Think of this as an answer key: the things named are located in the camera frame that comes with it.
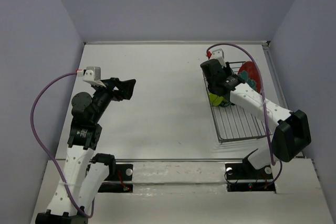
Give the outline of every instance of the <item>white table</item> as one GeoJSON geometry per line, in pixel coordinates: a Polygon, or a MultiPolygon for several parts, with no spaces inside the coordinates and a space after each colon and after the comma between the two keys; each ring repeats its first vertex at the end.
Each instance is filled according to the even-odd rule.
{"type": "MultiPolygon", "coordinates": [[[[243,158],[265,139],[219,145],[200,64],[210,45],[85,45],[80,69],[101,67],[102,79],[136,79],[130,101],[111,102],[100,120],[97,153],[117,159],[243,158]]],[[[266,97],[279,104],[261,45],[241,45],[255,58],[266,97]]],[[[226,61],[249,60],[222,47],[226,61]]],[[[72,97],[93,89],[77,78],[72,97]]],[[[71,104],[57,150],[66,158],[71,104]]]]}
{"type": "MultiPolygon", "coordinates": [[[[284,163],[276,194],[228,193],[223,166],[216,162],[134,163],[133,193],[97,194],[89,224],[333,223],[311,160],[296,158],[284,163]],[[199,180],[201,185],[190,183],[199,180]],[[150,181],[164,185],[140,185],[150,181]]],[[[273,172],[278,173],[278,169],[276,166],[273,172]]],[[[37,213],[45,212],[58,180],[57,170],[49,161],[31,224],[37,213]]]]}

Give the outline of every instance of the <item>rack wire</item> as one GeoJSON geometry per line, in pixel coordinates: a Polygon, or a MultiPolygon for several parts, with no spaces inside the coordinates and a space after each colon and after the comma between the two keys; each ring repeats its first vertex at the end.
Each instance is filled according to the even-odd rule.
{"type": "MultiPolygon", "coordinates": [[[[238,74],[245,61],[230,62],[230,67],[238,74]]],[[[204,77],[207,94],[207,82],[204,77]]],[[[228,107],[213,106],[209,98],[209,104],[215,123],[218,141],[220,143],[262,138],[266,136],[265,125],[242,107],[230,105],[228,107]]]]}

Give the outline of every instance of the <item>purple cable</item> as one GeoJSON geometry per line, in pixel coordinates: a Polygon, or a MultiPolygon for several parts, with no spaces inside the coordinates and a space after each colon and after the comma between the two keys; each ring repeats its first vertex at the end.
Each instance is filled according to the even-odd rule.
{"type": "Polygon", "coordinates": [[[65,176],[62,172],[61,167],[59,166],[57,160],[53,157],[52,153],[47,149],[47,147],[42,143],[41,139],[38,137],[36,129],[35,129],[35,125],[34,125],[34,111],[35,111],[35,107],[37,105],[38,100],[41,98],[41,96],[44,94],[44,92],[46,92],[46,90],[53,85],[55,82],[59,81],[60,79],[63,79],[64,77],[67,76],[75,76],[77,75],[77,73],[67,73],[67,74],[63,74],[62,76],[56,78],[55,80],[53,80],[51,83],[49,83],[48,85],[46,85],[46,87],[44,89],[42,89],[42,91],[40,92],[40,94],[38,94],[37,98],[35,99],[34,103],[33,103],[33,107],[32,110],[30,112],[30,125],[31,125],[31,130],[33,131],[34,137],[36,138],[36,141],[38,142],[38,144],[42,147],[42,149],[45,151],[45,153],[48,154],[48,156],[50,157],[50,159],[53,161],[53,163],[55,164],[57,171],[62,179],[62,181],[65,183],[64,187],[65,190],[67,191],[67,194],[69,196],[69,199],[71,201],[71,203],[73,204],[73,206],[76,208],[76,210],[84,217],[86,218],[91,218],[93,216],[93,212],[94,212],[94,203],[95,200],[92,201],[92,207],[91,207],[91,214],[87,215],[82,209],[79,208],[79,206],[76,204],[74,197],[72,196],[70,189],[67,185],[67,181],[65,179],[65,176]]]}
{"type": "Polygon", "coordinates": [[[264,83],[262,82],[261,73],[260,73],[260,70],[258,68],[258,65],[257,65],[256,61],[253,59],[252,55],[250,55],[248,51],[246,51],[244,48],[242,48],[238,45],[232,44],[232,43],[214,44],[214,45],[210,46],[206,50],[206,52],[208,53],[210,51],[210,49],[212,49],[214,47],[217,47],[217,46],[232,46],[232,47],[240,49],[251,59],[251,61],[254,63],[254,65],[256,66],[256,68],[258,70],[258,74],[259,74],[259,78],[260,78],[260,86],[261,86],[262,105],[264,107],[264,120],[265,120],[266,136],[267,136],[267,142],[268,142],[268,147],[269,147],[269,153],[270,153],[270,157],[271,157],[271,163],[274,166],[275,162],[274,162],[274,158],[273,158],[273,149],[272,149],[272,143],[271,143],[271,138],[270,138],[269,126],[268,126],[267,108],[266,108],[266,103],[265,103],[266,98],[265,98],[265,91],[264,91],[264,83]]]}

